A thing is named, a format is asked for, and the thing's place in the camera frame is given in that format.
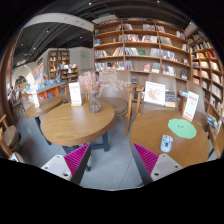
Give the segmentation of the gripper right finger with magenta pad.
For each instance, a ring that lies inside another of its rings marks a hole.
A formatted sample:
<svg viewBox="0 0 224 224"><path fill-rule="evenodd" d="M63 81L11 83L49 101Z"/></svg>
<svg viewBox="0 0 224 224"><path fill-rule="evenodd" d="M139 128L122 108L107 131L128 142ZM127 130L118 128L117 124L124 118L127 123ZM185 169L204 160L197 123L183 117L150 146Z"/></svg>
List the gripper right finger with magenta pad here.
<svg viewBox="0 0 224 224"><path fill-rule="evenodd" d="M158 155L135 143L132 144L132 155L144 185L182 169L169 155Z"/></svg>

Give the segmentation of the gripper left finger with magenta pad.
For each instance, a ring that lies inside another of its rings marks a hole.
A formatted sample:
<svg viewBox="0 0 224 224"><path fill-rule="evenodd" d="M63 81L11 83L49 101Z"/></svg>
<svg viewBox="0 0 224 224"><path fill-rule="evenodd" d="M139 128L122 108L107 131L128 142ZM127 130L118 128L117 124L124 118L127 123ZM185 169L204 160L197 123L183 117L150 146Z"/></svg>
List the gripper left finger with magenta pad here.
<svg viewBox="0 0 224 224"><path fill-rule="evenodd" d="M42 166L42 169L79 185L87 168L90 155L90 145L86 144L65 156L54 156Z"/></svg>

